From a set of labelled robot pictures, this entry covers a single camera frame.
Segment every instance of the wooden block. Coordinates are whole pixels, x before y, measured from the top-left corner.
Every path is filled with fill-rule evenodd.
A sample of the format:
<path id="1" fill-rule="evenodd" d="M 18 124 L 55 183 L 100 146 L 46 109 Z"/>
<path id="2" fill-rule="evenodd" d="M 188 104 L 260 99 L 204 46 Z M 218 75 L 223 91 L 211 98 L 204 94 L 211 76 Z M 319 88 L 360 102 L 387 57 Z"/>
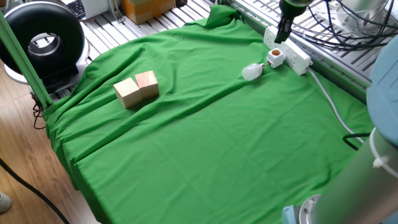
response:
<path id="1" fill-rule="evenodd" d="M 142 101 L 141 91 L 132 78 L 123 80 L 113 85 L 113 87 L 116 91 L 116 97 L 125 109 L 137 105 Z"/>
<path id="2" fill-rule="evenodd" d="M 159 96 L 159 85 L 154 71 L 137 74 L 136 80 L 143 100 Z"/>

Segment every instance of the white light bulb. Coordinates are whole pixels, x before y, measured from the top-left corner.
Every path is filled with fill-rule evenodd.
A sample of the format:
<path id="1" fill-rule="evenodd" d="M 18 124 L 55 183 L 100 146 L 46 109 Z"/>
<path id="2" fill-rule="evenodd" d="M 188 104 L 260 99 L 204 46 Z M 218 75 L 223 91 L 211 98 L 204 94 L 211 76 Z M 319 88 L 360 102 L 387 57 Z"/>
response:
<path id="1" fill-rule="evenodd" d="M 253 79 L 257 78 L 257 77 L 260 77 L 262 71 L 265 68 L 266 68 L 266 66 L 263 63 L 261 63 L 261 64 L 258 64 L 258 63 L 251 64 L 251 65 L 245 67 L 242 70 L 242 76 L 243 76 L 243 78 L 245 80 L 251 81 L 251 80 L 253 80 Z"/>

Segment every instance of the white cable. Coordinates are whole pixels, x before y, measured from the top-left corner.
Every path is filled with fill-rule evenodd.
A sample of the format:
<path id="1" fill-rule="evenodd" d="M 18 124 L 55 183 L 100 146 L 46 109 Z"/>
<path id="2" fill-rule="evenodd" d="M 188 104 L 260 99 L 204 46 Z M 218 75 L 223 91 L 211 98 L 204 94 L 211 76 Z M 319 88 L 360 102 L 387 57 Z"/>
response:
<path id="1" fill-rule="evenodd" d="M 330 106 L 333 108 L 333 112 L 335 112 L 335 115 L 338 119 L 338 121 L 340 122 L 340 124 L 345 128 L 345 130 L 347 130 L 350 134 L 355 134 L 352 130 L 350 130 L 349 127 L 347 127 L 347 125 L 344 123 L 344 121 L 341 119 L 340 115 L 337 112 L 336 106 L 333 103 L 333 101 L 331 100 L 329 94 L 326 92 L 326 90 L 324 89 L 324 87 L 322 86 L 321 82 L 319 81 L 319 79 L 317 78 L 317 76 L 315 75 L 315 73 L 313 72 L 312 69 L 308 69 L 308 71 L 310 72 L 310 74 L 312 75 L 312 77 L 315 79 L 315 81 L 317 81 L 318 86 L 321 88 L 322 92 L 325 94 L 326 98 L 328 99 Z M 359 138 L 356 137 L 356 139 L 361 142 L 364 143 L 364 141 Z"/>

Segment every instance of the black wire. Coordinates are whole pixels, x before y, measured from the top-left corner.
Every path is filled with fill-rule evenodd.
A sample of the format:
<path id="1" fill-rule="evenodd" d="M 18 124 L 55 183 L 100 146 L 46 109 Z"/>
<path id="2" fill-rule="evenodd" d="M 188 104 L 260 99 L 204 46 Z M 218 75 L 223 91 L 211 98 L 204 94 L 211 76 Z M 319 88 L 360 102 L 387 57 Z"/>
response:
<path id="1" fill-rule="evenodd" d="M 310 11 L 311 16 L 313 17 L 313 19 L 314 19 L 319 25 L 321 25 L 325 30 L 330 31 L 330 29 L 327 28 L 327 26 L 325 26 L 324 24 L 322 24 L 322 23 L 318 20 L 318 18 L 314 15 L 314 13 L 313 13 L 313 11 L 312 11 L 312 9 L 311 9 L 310 6 L 308 7 L 308 10 Z M 359 31 L 361 34 L 363 34 L 363 35 L 367 35 L 368 37 L 348 37 L 348 36 L 345 36 L 345 35 L 336 34 L 336 35 L 339 36 L 339 37 L 347 38 L 347 39 L 350 39 L 350 40 L 363 40 L 363 39 L 371 39 L 371 38 L 376 37 L 376 36 L 377 36 L 377 37 L 392 37 L 392 36 L 398 34 L 398 33 L 391 33 L 391 34 L 373 35 L 373 34 L 364 33 L 364 32 L 359 28 L 359 22 L 358 22 L 358 20 L 357 20 L 354 16 L 352 16 L 349 12 L 347 12 L 345 8 L 342 7 L 342 10 L 344 10 L 345 13 L 347 13 L 350 17 L 352 17 L 352 18 L 355 20 L 355 22 L 356 22 L 356 24 L 357 24 L 357 27 L 358 27 L 358 31 Z"/>
<path id="2" fill-rule="evenodd" d="M 347 134 L 343 136 L 343 141 L 353 149 L 358 150 L 358 147 L 356 147 L 353 143 L 349 142 L 348 139 L 357 138 L 357 137 L 369 137 L 370 135 L 371 133 Z"/>
<path id="3" fill-rule="evenodd" d="M 363 20 L 365 22 L 368 22 L 368 23 L 371 23 L 371 24 L 374 24 L 374 25 L 378 25 L 378 26 L 384 26 L 384 27 L 388 27 L 388 28 L 398 29 L 397 26 L 392 26 L 392 25 L 389 25 L 389 24 L 381 24 L 379 22 L 374 22 L 372 20 L 365 19 L 365 18 L 361 17 L 360 15 L 358 15 L 356 12 L 354 12 L 352 9 L 347 7 L 345 4 L 343 4 L 341 1 L 338 1 L 338 2 L 343 8 L 347 9 L 350 13 L 354 14 L 356 17 L 360 18 L 361 20 Z"/>
<path id="4" fill-rule="evenodd" d="M 338 40 L 339 43 L 334 43 L 334 42 L 330 42 L 327 40 L 322 40 L 316 37 L 312 37 L 311 35 L 305 35 L 301 32 L 297 32 L 294 31 L 294 33 L 296 33 L 297 35 L 302 36 L 304 39 L 306 39 L 307 41 L 313 43 L 313 44 L 317 44 L 320 45 L 322 47 L 325 47 L 327 49 L 330 50 L 360 50 L 360 49 L 368 49 L 368 48 L 373 48 L 373 47 L 382 47 L 387 45 L 387 43 L 378 43 L 378 44 L 374 44 L 374 42 L 380 38 L 380 37 L 392 37 L 393 35 L 396 35 L 396 33 L 390 33 L 390 34 L 383 34 L 384 29 L 386 28 L 384 25 L 388 23 L 389 17 L 391 15 L 391 11 L 392 11 L 392 5 L 393 3 L 390 4 L 390 8 L 387 12 L 386 18 L 384 20 L 384 23 L 381 24 L 382 27 L 379 29 L 379 32 L 376 35 L 369 35 L 367 34 L 369 37 L 346 37 L 343 36 L 341 34 L 338 34 L 335 32 L 332 22 L 331 22 L 331 15 L 330 15 L 330 8 L 329 8 L 329 3 L 328 1 L 326 2 L 326 7 L 328 8 L 328 18 L 329 18 L 329 24 L 330 24 L 330 28 L 327 28 L 326 26 L 324 26 L 313 14 L 311 8 L 309 7 L 309 10 L 311 12 L 312 17 L 315 19 L 315 21 L 320 24 L 325 30 L 329 30 L 330 32 L 332 32 L 334 38 L 336 38 Z M 364 40 L 364 39 L 371 39 L 370 41 L 361 44 L 347 44 L 344 41 L 342 41 L 340 39 L 340 37 L 345 38 L 345 41 L 347 41 L 348 39 L 353 39 L 353 40 Z"/>
<path id="5" fill-rule="evenodd" d="M 36 99 L 36 97 L 34 95 L 32 95 L 32 99 L 35 101 L 35 105 L 33 106 L 33 116 L 35 117 L 35 123 L 33 124 L 33 127 L 36 130 L 44 129 L 45 125 L 44 125 L 44 127 L 40 127 L 40 128 L 38 128 L 36 126 L 37 119 L 43 117 L 43 111 L 40 109 L 39 102 L 37 101 L 37 99 Z"/>
<path id="6" fill-rule="evenodd" d="M 64 224 L 69 224 L 69 221 L 65 218 L 65 216 L 62 214 L 62 212 L 41 192 L 39 192 L 36 188 L 28 184 L 24 179 L 20 178 L 1 158 L 0 158 L 0 166 L 4 168 L 4 170 L 7 171 L 13 177 L 16 179 L 20 184 L 22 184 L 24 187 L 28 188 L 30 191 L 35 193 L 37 196 L 39 196 L 47 205 L 52 208 L 52 210 L 55 211 L 55 213 L 61 218 L 61 220 L 64 222 Z"/>

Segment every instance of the power strip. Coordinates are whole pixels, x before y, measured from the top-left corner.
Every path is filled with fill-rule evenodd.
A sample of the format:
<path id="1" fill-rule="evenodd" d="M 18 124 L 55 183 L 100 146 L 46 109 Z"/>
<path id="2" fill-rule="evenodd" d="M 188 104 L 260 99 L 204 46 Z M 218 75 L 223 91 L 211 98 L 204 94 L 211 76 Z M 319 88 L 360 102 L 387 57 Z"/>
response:
<path id="1" fill-rule="evenodd" d="M 311 57 L 290 39 L 287 39 L 281 44 L 276 44 L 274 41 L 277 33 L 278 29 L 276 27 L 269 26 L 264 34 L 264 44 L 271 50 L 274 48 L 280 49 L 284 54 L 286 54 L 286 61 L 289 67 L 298 75 L 303 75 L 311 65 Z"/>

